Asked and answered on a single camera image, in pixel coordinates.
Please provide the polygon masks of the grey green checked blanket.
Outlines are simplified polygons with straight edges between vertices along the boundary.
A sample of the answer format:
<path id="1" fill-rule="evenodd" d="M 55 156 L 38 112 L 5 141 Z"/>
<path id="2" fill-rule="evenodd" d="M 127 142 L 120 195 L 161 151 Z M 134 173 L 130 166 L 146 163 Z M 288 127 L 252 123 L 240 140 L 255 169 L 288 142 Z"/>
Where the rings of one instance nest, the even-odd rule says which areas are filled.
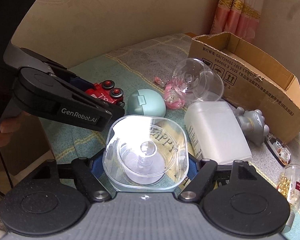
<path id="1" fill-rule="evenodd" d="M 70 68 L 81 78 L 98 83 L 107 79 L 123 89 L 128 98 L 137 89 L 162 89 L 154 83 L 154 77 L 167 80 L 175 65 L 187 58 L 191 38 L 185 34 L 157 37 L 129 47 L 121 48 Z M 92 157 L 104 148 L 108 131 L 95 132 L 40 119 L 52 152 L 58 163 L 69 163 L 78 157 Z M 292 162 L 300 164 L 300 133 L 288 144 Z M 300 239 L 300 207 L 295 215 L 287 239 Z"/>

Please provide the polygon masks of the pink keychain charm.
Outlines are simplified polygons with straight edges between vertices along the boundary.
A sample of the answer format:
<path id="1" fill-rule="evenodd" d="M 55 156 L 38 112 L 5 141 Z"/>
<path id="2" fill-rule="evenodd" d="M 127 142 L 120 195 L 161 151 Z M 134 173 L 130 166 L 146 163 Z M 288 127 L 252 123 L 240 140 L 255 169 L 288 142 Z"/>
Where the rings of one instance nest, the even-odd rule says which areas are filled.
<path id="1" fill-rule="evenodd" d="M 185 100 L 179 97 L 179 94 L 173 89 L 171 80 L 162 80 L 159 77 L 154 78 L 154 82 L 164 88 L 163 100 L 169 109 L 180 109 L 185 105 Z"/>

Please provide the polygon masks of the black correction tape dispenser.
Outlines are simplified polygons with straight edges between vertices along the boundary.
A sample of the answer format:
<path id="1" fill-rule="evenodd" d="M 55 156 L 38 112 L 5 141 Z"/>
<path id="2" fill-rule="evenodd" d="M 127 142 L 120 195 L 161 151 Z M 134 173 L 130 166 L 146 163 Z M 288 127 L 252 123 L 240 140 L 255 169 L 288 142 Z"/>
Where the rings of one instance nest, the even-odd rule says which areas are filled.
<path id="1" fill-rule="evenodd" d="M 279 139 L 277 139 L 277 137 L 269 133 L 265 137 L 264 143 L 282 167 L 285 167 L 291 163 L 292 152 L 290 148 L 284 145 Z"/>

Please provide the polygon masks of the grey bear figurine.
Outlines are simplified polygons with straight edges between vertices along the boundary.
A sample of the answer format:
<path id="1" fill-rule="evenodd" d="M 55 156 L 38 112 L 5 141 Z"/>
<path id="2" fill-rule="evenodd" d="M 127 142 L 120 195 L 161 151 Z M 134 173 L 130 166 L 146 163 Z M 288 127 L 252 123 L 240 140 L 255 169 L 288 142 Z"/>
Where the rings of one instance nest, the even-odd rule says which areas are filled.
<path id="1" fill-rule="evenodd" d="M 265 124 L 261 110 L 246 111 L 242 107 L 237 107 L 235 117 L 245 138 L 260 146 L 269 134 L 269 127 Z"/>

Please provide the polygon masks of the mint green oval case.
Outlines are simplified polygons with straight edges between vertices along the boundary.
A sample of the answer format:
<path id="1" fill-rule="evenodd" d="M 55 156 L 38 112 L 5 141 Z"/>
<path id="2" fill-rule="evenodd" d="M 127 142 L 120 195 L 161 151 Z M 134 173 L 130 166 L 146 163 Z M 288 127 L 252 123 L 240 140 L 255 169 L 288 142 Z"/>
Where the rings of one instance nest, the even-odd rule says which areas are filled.
<path id="1" fill-rule="evenodd" d="M 164 117 L 166 105 L 158 92 L 151 89 L 138 89 L 128 98 L 127 113 Z"/>

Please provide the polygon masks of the pink patterned curtain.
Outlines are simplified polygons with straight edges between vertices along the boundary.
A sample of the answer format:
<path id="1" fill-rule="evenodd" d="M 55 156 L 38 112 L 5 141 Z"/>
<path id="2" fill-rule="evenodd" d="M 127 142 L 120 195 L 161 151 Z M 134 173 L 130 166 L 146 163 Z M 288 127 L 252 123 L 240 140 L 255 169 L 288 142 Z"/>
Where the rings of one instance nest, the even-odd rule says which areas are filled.
<path id="1" fill-rule="evenodd" d="M 219 0 L 210 33 L 226 31 L 252 43 L 263 3 L 264 0 Z"/>

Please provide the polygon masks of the open cardboard box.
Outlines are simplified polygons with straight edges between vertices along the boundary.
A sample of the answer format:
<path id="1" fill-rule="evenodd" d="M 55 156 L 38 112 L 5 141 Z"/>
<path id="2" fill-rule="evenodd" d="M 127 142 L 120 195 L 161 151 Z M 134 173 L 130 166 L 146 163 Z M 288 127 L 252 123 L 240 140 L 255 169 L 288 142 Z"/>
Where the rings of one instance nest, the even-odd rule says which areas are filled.
<path id="1" fill-rule="evenodd" d="M 270 132 L 284 144 L 299 134 L 299 81 L 272 56 L 222 32 L 194 37 L 189 57 L 204 61 L 222 78 L 226 101 L 245 110 L 261 110 Z"/>

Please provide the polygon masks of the white translucent plastic jar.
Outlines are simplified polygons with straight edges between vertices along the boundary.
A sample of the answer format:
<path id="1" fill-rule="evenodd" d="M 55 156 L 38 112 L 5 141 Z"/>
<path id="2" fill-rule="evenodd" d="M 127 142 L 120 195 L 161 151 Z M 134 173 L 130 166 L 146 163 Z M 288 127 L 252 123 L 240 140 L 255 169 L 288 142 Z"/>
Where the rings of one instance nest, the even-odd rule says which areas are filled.
<path id="1" fill-rule="evenodd" d="M 249 145 L 227 102 L 195 102 L 188 107 L 184 122 L 197 159 L 211 159 L 219 165 L 252 160 Z"/>

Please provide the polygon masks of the red toy train block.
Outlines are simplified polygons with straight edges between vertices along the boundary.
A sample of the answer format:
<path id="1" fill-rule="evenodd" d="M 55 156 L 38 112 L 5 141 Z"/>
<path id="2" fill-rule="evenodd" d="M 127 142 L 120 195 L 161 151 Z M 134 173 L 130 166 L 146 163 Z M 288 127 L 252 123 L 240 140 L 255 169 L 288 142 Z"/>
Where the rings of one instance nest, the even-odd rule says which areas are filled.
<path id="1" fill-rule="evenodd" d="M 89 88 L 85 91 L 86 94 L 102 99 L 108 103 L 117 105 L 119 107 L 124 107 L 124 92 L 121 88 L 115 86 L 113 80 L 105 80 L 102 83 L 93 84 L 93 88 Z"/>

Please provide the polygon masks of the glass bottle of golden capsules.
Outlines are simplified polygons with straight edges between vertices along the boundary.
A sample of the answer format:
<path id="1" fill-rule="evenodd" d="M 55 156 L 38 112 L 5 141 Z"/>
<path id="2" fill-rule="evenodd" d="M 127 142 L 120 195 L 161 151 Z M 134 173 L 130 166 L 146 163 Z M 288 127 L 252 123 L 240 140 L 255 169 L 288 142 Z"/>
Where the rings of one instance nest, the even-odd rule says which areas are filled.
<path id="1" fill-rule="evenodd" d="M 282 230 L 283 233 L 287 233 L 293 226 L 300 206 L 300 165 L 289 164 L 284 167 L 277 180 L 276 188 L 290 205 L 290 215 Z"/>

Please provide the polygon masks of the clear square plastic container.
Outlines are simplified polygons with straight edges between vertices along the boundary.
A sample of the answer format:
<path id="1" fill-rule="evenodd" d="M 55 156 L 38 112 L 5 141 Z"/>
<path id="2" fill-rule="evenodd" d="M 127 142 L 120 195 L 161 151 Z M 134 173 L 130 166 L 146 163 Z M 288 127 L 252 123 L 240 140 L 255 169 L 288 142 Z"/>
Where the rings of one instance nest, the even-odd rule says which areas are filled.
<path id="1" fill-rule="evenodd" d="M 173 192 L 187 177 L 184 130 L 167 118 L 127 115 L 109 129 L 103 169 L 122 192 Z"/>

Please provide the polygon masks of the clear round plastic cup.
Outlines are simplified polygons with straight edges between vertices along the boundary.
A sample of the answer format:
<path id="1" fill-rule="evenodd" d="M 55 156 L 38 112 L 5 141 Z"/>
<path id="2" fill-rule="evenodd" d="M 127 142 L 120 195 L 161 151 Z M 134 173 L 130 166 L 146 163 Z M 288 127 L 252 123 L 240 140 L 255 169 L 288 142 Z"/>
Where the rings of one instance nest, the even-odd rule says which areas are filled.
<path id="1" fill-rule="evenodd" d="M 186 102 L 218 101 L 224 93 L 221 77 L 203 61 L 186 58 L 172 73 L 172 88 Z"/>

